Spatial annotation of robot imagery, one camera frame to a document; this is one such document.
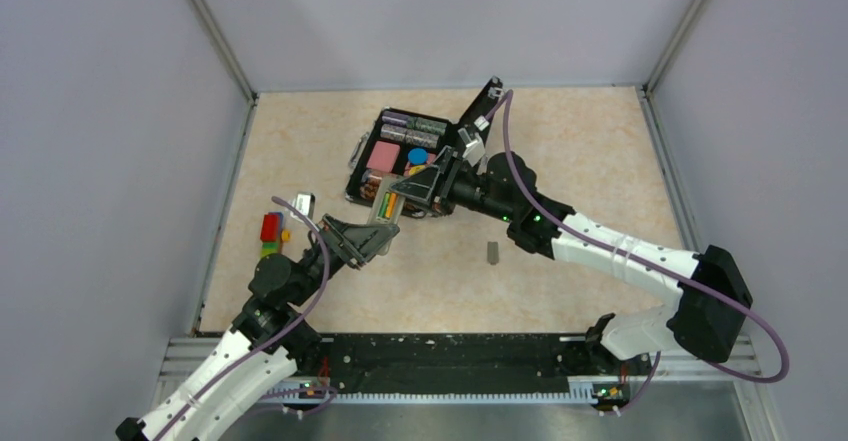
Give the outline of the grey battery cover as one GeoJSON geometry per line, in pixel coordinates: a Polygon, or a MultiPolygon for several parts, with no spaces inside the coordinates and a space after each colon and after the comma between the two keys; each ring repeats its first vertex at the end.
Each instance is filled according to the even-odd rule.
{"type": "Polygon", "coordinates": [[[489,241],[486,246],[486,261],[489,265],[497,265],[500,260],[499,255],[499,243],[496,241],[489,241]]]}

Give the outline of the green battery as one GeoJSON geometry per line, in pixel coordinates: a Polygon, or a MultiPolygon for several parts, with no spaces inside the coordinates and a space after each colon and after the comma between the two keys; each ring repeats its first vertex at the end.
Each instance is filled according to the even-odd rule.
{"type": "Polygon", "coordinates": [[[386,206],[386,202],[387,202],[387,199],[388,199],[388,195],[389,195],[389,194],[390,194],[390,193],[385,193],[385,194],[384,194],[384,196],[383,196],[383,199],[382,199],[382,201],[381,201],[380,207],[379,207],[379,209],[378,209],[378,211],[377,211],[377,217],[378,217],[378,218],[385,219],[385,218],[384,218],[384,210],[385,210],[385,206],[386,206]]]}

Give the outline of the orange battery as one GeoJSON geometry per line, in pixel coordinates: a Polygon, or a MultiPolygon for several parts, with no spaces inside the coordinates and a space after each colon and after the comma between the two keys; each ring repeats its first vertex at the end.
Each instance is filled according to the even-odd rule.
{"type": "Polygon", "coordinates": [[[390,219],[393,216],[396,203],[397,203],[397,194],[396,193],[390,193],[388,195],[388,199],[387,199],[385,210],[384,210],[384,218],[385,219],[390,219]]]}

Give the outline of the white remote control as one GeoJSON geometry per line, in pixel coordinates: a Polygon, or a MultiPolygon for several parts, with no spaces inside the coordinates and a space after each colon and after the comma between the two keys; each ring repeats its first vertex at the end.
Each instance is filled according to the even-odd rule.
{"type": "Polygon", "coordinates": [[[397,226],[406,197],[393,192],[391,186],[400,180],[399,176],[393,174],[386,174],[381,178],[367,220],[369,224],[397,226]]]}

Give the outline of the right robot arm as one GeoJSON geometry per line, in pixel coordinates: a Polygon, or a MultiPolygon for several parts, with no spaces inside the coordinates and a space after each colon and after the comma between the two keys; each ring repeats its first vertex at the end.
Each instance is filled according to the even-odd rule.
{"type": "Polygon", "coordinates": [[[446,151],[390,189],[433,215],[461,206],[497,218],[520,249],[606,272],[660,300],[635,314],[604,315],[588,331],[586,358],[600,373],[646,352],[677,348],[724,363],[745,321],[734,306],[753,302],[729,251],[715,245],[702,253],[673,249],[595,222],[539,193],[535,172],[513,152],[494,155],[479,173],[446,151]]]}

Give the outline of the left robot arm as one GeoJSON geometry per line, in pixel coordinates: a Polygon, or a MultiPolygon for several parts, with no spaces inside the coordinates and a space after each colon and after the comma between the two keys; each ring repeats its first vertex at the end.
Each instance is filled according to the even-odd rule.
{"type": "Polygon", "coordinates": [[[156,408],[116,428],[120,440],[218,440],[261,396],[319,365],[320,335],[305,318],[341,269],[360,269],[389,245],[395,224],[350,224],[330,215],[309,226],[300,259],[261,258],[250,296],[212,352],[156,408]]]}

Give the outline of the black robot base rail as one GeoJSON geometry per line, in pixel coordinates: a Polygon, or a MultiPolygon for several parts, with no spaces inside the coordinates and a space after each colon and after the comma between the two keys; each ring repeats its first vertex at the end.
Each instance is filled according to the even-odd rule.
{"type": "Polygon", "coordinates": [[[764,414],[760,388],[716,371],[685,351],[655,359],[603,361],[580,335],[329,333],[295,374],[263,389],[260,406],[341,404],[566,405],[619,416],[660,387],[686,401],[728,387],[745,420],[764,414]]]}

